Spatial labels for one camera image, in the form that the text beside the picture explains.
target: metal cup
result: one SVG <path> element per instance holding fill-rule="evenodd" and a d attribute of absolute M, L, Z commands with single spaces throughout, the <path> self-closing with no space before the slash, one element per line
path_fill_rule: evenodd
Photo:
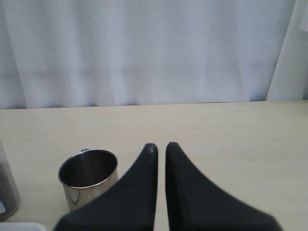
<path fill-rule="evenodd" d="M 102 195 L 117 181 L 117 158 L 106 150 L 85 149 L 68 158 L 60 167 L 62 183 L 70 211 Z"/>

